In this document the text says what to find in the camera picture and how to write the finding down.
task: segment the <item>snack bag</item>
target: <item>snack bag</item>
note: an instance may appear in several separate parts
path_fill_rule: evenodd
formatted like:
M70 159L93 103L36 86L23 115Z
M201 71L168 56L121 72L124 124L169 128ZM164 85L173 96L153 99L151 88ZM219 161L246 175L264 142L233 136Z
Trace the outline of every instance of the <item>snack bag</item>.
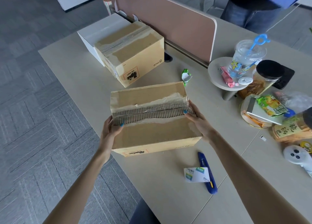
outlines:
M260 97L257 99L257 102L269 116L275 117L287 112L287 108L285 108L273 95Z

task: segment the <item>white box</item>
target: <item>white box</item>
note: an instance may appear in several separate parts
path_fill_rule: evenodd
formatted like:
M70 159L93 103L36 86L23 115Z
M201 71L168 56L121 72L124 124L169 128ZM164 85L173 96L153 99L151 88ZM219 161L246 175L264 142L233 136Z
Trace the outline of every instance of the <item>white box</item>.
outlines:
M89 50L89 52L103 65L103 61L100 59L96 50L94 49L94 44L101 39L117 32L118 30L122 29L130 25L131 23L121 17L120 15L114 13L108 17L105 17L102 20L99 20L79 31L80 38L84 42L85 46Z

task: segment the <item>plastic cup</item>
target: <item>plastic cup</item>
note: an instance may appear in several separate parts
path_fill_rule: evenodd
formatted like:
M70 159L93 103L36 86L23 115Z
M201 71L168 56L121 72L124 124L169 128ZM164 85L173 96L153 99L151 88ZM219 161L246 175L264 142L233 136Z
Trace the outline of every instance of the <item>plastic cup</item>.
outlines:
M263 45L255 45L253 40L242 40L236 45L231 64L228 66L229 75L232 78L242 77L253 65L257 65L266 55Z

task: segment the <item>black phone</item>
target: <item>black phone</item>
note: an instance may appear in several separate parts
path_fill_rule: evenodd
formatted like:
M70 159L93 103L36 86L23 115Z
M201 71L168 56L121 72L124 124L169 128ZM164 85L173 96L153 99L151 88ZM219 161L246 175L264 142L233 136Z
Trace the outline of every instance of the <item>black phone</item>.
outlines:
M286 66L283 66L284 67L284 74L283 76L278 80L276 81L273 86L277 89L283 89L286 87L286 85L288 84L288 82L291 80L291 78L294 76L294 70L293 69L290 69Z

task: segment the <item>round stand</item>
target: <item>round stand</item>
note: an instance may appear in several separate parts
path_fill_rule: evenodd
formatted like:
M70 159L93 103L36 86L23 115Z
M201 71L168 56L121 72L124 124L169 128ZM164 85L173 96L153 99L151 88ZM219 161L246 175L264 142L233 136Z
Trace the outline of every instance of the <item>round stand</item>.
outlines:
M208 66L208 75L209 75L210 81L218 88L224 90L222 94L222 98L225 101L230 100L230 98L232 98L232 96L234 96L237 91L247 87L247 85L239 84L238 86L234 86L233 88L230 88L225 84L219 72L219 68L227 67L228 65L231 64L231 62L232 62L232 57L219 57L217 59L214 59Z

